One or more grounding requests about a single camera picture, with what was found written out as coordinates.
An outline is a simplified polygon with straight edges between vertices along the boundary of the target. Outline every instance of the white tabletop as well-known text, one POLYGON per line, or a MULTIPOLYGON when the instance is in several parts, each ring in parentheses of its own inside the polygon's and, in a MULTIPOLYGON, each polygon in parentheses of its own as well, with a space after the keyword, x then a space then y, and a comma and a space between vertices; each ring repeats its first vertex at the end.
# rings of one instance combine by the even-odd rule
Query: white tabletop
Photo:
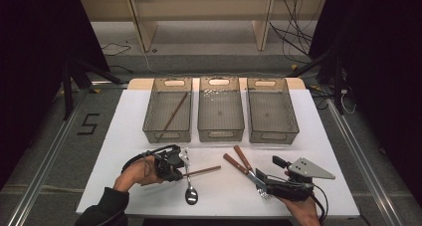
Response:
MULTIPOLYGON (((198 191, 199 201, 188 205, 184 199, 186 179, 130 189, 130 200, 125 213, 139 217, 171 218, 286 218, 291 217, 278 199, 263 199, 250 179, 223 159, 224 153, 240 159, 233 149, 238 144, 252 167, 267 174, 287 178, 284 170, 272 163, 277 155, 290 162, 305 157, 335 175, 335 180, 314 179, 321 187, 329 204, 328 217, 357 217, 359 212, 344 180, 338 162, 319 119, 311 94, 307 90, 291 90, 291 97, 300 133, 291 145, 253 144, 248 137, 246 94, 242 90, 245 131, 241 142, 199 141, 197 131, 198 92, 193 93, 192 140, 177 143, 189 148, 190 171, 221 165, 220 170, 191 176, 192 186, 198 191)), ((112 187, 122 166, 132 157, 167 144, 150 144, 142 131, 150 91, 123 91, 114 117, 105 137, 77 213, 99 203, 104 187, 112 187)), ((322 193, 315 189, 316 198, 324 205, 322 193)))

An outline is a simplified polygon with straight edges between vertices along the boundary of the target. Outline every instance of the utensil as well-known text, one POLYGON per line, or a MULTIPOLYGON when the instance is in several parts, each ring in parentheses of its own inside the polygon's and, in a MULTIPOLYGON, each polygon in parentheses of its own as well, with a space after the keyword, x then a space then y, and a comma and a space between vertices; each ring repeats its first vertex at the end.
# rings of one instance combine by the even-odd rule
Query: utensil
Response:
POLYGON ((200 170, 193 171, 193 172, 190 172, 190 173, 185 173, 185 174, 182 174, 182 176, 186 177, 186 176, 190 176, 190 175, 194 175, 194 174, 206 173, 206 172, 209 172, 209 171, 212 171, 212 170, 217 170, 217 169, 221 169, 221 165, 200 169, 200 170))
MULTIPOLYGON (((170 119, 168 120, 167 124, 164 126, 163 131, 166 131, 166 130, 168 129, 168 126, 169 126, 169 125, 171 124, 171 122, 173 121, 173 119, 174 119, 174 117, 176 116, 177 112, 179 111, 180 107, 182 107, 182 104, 183 104, 184 100, 186 99, 186 97, 187 97, 187 93, 185 93, 185 94, 183 95, 182 100, 180 100, 179 104, 178 104, 178 105, 177 105, 177 107, 176 107, 176 110, 174 110, 174 112, 171 114, 171 117, 170 117, 170 119)), ((161 134, 159 135, 158 140, 161 140, 162 136, 163 136, 163 133, 161 133, 161 134)))
POLYGON ((185 164, 185 169, 186 169, 186 174, 187 174, 187 189, 185 192, 185 199, 186 199, 186 203, 190 204, 190 205, 194 205, 198 202, 198 192, 196 191, 196 189, 190 184, 190 176, 189 176, 189 168, 187 166, 187 164, 185 164))
POLYGON ((258 193, 261 195, 261 197, 265 199, 269 199, 270 195, 266 193, 267 191, 267 185, 259 179, 256 175, 254 170, 252 169, 251 164, 249 163, 248 159, 243 154, 242 150, 240 149, 239 145, 235 145, 234 149, 236 153, 239 155, 242 162, 245 164, 245 167, 240 165, 235 159, 233 159, 229 154, 225 153, 223 157, 229 161, 233 166, 235 166, 237 169, 239 169, 242 173, 244 173, 248 178, 250 178, 256 185, 258 193))

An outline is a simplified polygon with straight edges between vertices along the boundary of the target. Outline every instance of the translucent bin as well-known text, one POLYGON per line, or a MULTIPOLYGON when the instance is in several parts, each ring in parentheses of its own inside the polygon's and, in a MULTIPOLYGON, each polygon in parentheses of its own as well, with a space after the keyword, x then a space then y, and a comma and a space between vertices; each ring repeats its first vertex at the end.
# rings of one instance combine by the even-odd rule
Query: translucent bin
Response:
POLYGON ((190 142, 192 79, 155 79, 143 131, 150 143, 190 142))
POLYGON ((199 88, 199 140, 242 141, 244 129, 239 79, 202 77, 199 88))
POLYGON ((298 122, 286 79, 248 79, 249 141, 292 144, 298 122))

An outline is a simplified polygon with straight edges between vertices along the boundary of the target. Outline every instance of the floor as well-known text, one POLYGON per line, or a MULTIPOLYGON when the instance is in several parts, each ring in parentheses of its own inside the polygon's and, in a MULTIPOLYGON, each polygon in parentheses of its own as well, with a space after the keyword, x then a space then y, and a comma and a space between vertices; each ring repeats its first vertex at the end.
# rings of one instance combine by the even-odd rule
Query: floor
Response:
MULTIPOLYGON (((274 25, 286 29, 288 23, 280 21, 274 25)), ((315 25, 316 22, 309 24, 307 34, 313 33, 315 25)), ((309 60, 289 44, 283 45, 273 30, 266 50, 258 51, 248 22, 162 22, 151 50, 145 54, 139 49, 131 23, 93 23, 93 27, 111 73, 123 80, 168 74, 285 76, 309 60)), ((294 36, 290 40, 300 44, 294 36)), ((317 85, 317 71, 315 68, 307 72, 302 79, 315 96, 322 124, 362 214, 351 220, 328 217, 324 225, 421 225, 420 206, 382 153, 358 106, 353 111, 352 98, 344 98, 345 109, 350 113, 338 115, 332 100, 325 96, 329 95, 330 86, 317 85)), ((0 225, 18 221, 19 225, 74 225, 78 218, 76 208, 124 90, 124 86, 102 84, 103 79, 98 76, 91 78, 97 82, 92 91, 74 87, 76 110, 69 120, 63 120, 63 93, 58 92, 52 100, 33 146, 1 190, 0 225), (93 127, 87 123, 96 125, 91 134, 93 127), (30 195, 31 189, 37 193, 30 195)), ((130 218, 129 223, 142 225, 143 219, 130 218)))

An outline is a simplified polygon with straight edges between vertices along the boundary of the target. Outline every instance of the wooden chopstick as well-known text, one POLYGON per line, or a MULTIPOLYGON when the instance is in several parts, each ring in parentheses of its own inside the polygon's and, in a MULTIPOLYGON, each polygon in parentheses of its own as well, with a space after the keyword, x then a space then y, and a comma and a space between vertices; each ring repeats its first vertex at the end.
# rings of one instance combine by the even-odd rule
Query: wooden chopstick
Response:
MULTIPOLYGON (((182 104, 183 104, 183 102, 184 102, 184 100, 186 99, 186 97, 187 97, 187 93, 185 93, 184 95, 183 95, 183 98, 182 98, 182 100, 179 102, 179 104, 177 105, 177 107, 176 107, 176 110, 173 112, 173 114, 171 115, 171 117, 170 117, 170 119, 168 120, 168 122, 167 122, 167 124, 164 126, 164 129, 163 129, 163 131, 166 131, 167 130, 167 128, 168 128, 168 126, 171 124, 171 122, 173 121, 173 119, 174 119, 174 116, 177 114, 177 112, 179 111, 179 109, 180 109, 180 107, 182 106, 182 104)), ((161 140, 161 138, 162 138, 162 136, 164 135, 164 133, 161 133, 160 135, 159 135, 159 137, 158 137, 158 140, 161 140)))
POLYGON ((186 177, 186 176, 190 176, 192 174, 205 173, 205 172, 216 170, 216 169, 221 169, 221 165, 214 166, 214 167, 209 167, 209 168, 204 168, 204 169, 193 171, 193 172, 189 172, 189 173, 185 173, 185 174, 182 174, 182 176, 183 177, 186 177))

